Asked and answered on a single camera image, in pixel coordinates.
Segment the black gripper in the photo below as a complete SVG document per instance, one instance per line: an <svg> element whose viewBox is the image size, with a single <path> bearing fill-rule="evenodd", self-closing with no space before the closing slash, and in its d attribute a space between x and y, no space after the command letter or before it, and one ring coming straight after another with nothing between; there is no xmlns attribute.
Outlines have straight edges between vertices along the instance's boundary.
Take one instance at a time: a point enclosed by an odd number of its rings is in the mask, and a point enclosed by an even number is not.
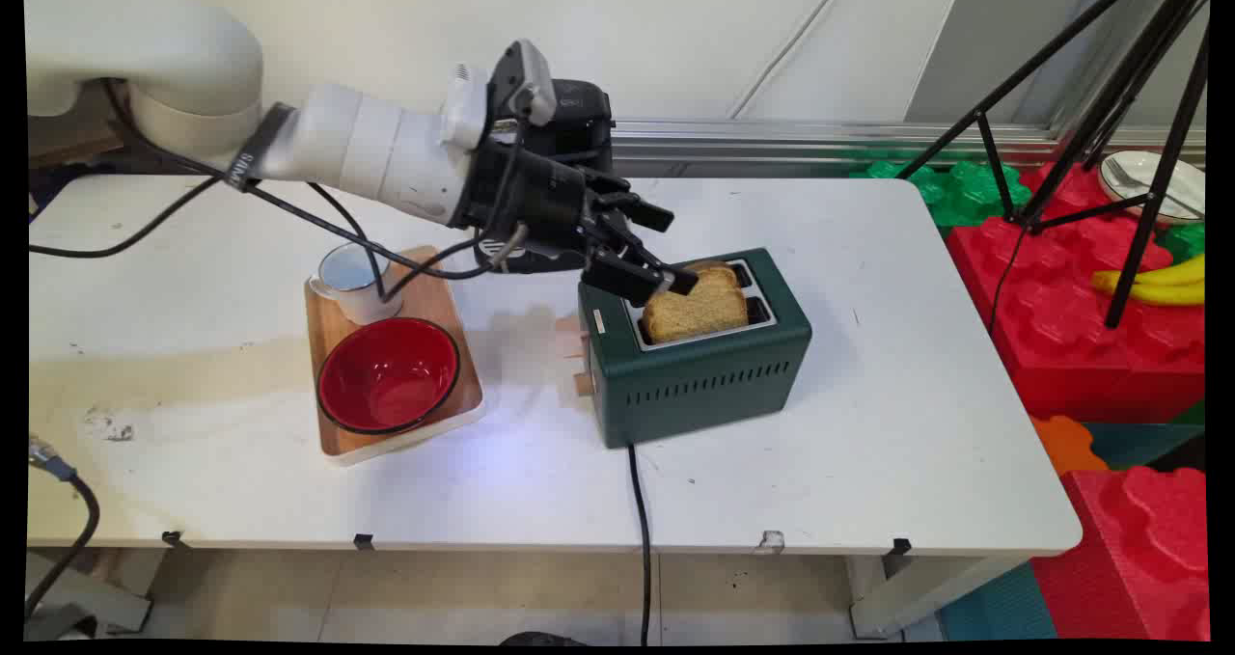
<svg viewBox="0 0 1235 655"><path fill-rule="evenodd" d="M603 147L538 154L489 138L467 158L453 225L473 234L453 251L478 271L583 269L583 285L643 306L697 288L697 272L664 264L631 232L664 232L673 220L625 177L606 175Z"/></svg>

